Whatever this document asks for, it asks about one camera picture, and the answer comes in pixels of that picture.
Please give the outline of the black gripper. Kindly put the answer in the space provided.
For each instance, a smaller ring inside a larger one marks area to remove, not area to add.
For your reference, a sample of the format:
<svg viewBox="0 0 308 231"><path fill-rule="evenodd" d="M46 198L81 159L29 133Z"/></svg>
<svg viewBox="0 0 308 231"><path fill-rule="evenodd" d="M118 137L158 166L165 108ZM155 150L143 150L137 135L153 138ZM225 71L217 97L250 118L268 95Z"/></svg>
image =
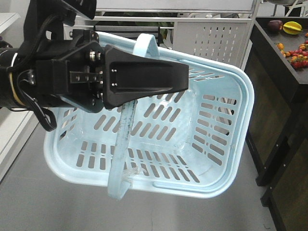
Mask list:
<svg viewBox="0 0 308 231"><path fill-rule="evenodd" d="M47 42L35 55L35 98L40 106L98 113L103 106L113 109L188 89L186 64L136 56L111 45L105 47L104 58L96 32L74 29L72 36Z"/></svg>

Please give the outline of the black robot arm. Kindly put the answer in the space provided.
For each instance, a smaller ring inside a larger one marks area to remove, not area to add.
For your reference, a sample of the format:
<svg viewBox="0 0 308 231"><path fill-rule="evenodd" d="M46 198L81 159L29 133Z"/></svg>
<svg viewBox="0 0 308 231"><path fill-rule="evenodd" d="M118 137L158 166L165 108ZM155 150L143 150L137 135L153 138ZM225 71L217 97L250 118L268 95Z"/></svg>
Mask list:
<svg viewBox="0 0 308 231"><path fill-rule="evenodd" d="M75 29L71 40L43 39L0 51L0 104L27 110L75 107L88 113L188 88L189 67L165 61L152 35L131 40Z"/></svg>

